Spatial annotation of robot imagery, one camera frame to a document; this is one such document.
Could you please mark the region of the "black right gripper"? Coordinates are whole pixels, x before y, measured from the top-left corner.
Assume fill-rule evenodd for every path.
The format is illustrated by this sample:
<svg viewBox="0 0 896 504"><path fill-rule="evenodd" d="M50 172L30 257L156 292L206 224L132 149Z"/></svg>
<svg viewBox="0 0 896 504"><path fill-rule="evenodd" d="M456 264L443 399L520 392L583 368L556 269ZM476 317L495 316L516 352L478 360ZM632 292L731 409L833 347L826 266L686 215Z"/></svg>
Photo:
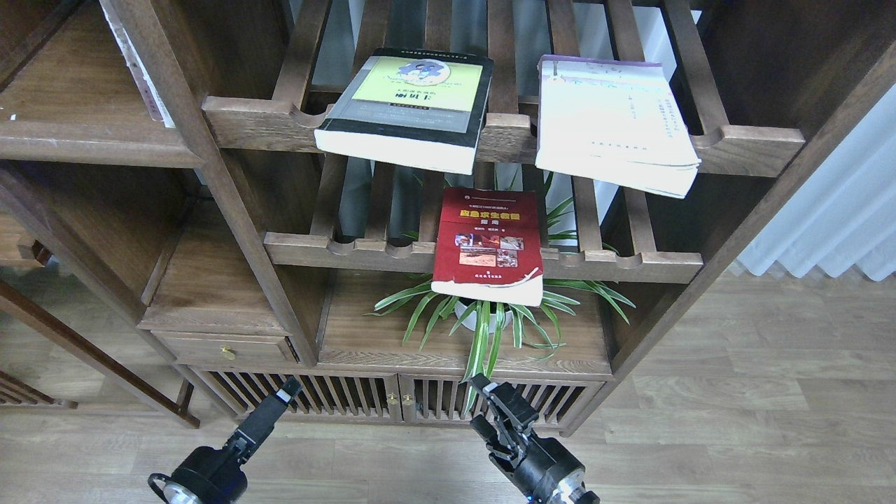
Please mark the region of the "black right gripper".
<svg viewBox="0 0 896 504"><path fill-rule="evenodd" d="M470 426L483 439L493 465L529 503L601 502L585 489L585 466L556 438L534 433L532 425L540 415L510 382L499 385L477 374L470 385L499 420L496 428L479 414Z"/></svg>

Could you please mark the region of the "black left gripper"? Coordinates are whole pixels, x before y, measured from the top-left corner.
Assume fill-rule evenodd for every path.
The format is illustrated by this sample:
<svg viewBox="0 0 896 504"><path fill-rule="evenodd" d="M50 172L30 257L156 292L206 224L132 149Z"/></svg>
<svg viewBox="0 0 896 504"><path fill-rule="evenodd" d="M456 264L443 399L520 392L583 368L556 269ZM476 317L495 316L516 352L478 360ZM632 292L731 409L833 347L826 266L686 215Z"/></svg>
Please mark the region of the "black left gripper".
<svg viewBox="0 0 896 504"><path fill-rule="evenodd" d="M289 377L277 392L260 402L222 449L198 447L176 467L173 475L151 473L148 487L167 503L237 502L249 485L240 466L265 442L302 389L300 380Z"/></svg>

